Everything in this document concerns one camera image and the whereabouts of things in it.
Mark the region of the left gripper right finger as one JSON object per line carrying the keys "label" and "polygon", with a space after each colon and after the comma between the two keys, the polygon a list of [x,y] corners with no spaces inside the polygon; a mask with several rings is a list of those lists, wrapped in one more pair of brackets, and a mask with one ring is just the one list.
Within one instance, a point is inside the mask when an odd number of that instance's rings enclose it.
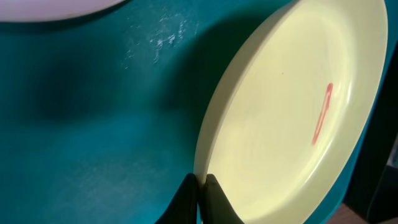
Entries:
{"label": "left gripper right finger", "polygon": [[203,224],[244,224],[213,174],[200,190],[199,208]]}

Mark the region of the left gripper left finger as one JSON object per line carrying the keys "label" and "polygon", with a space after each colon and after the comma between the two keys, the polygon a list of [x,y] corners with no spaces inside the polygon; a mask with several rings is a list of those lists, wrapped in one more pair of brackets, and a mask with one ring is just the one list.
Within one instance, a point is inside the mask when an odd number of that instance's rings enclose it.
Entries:
{"label": "left gripper left finger", "polygon": [[190,173],[185,176],[169,206],[155,224],[196,224],[197,178]]}

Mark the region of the yellow-green round plate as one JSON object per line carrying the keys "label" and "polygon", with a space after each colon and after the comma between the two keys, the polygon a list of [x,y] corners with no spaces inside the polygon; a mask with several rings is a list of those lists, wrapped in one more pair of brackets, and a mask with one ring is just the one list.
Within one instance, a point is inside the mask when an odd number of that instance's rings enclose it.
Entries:
{"label": "yellow-green round plate", "polygon": [[382,76],[378,0],[299,0],[243,43],[201,125],[194,172],[244,223],[303,223],[348,161]]}

